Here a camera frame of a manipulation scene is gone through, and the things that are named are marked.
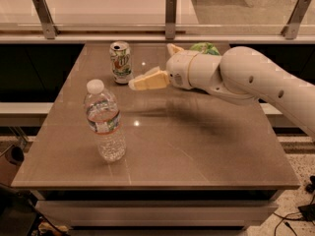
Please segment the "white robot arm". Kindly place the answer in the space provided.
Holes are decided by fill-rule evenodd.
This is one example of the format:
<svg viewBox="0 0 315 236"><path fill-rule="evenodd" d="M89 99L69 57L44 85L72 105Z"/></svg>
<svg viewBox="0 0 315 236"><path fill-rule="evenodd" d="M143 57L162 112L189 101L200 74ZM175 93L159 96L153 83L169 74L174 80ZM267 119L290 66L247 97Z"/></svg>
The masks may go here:
<svg viewBox="0 0 315 236"><path fill-rule="evenodd" d="M262 99L309 137L315 138L315 86L288 73L262 53L244 46L222 56L167 46L166 67L155 67L129 82L132 90L201 89L234 104Z"/></svg>

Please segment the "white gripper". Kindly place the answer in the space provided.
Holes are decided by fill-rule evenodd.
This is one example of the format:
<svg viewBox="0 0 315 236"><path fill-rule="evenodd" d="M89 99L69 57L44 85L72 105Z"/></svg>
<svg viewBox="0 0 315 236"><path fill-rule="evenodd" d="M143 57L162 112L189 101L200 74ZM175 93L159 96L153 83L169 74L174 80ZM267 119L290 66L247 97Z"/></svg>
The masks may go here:
<svg viewBox="0 0 315 236"><path fill-rule="evenodd" d="M132 90L164 89L170 83L180 89L191 89L189 83L190 64L198 51L183 50L172 43L166 45L171 56L166 62L166 71L154 67L143 75L132 79L128 86Z"/></svg>

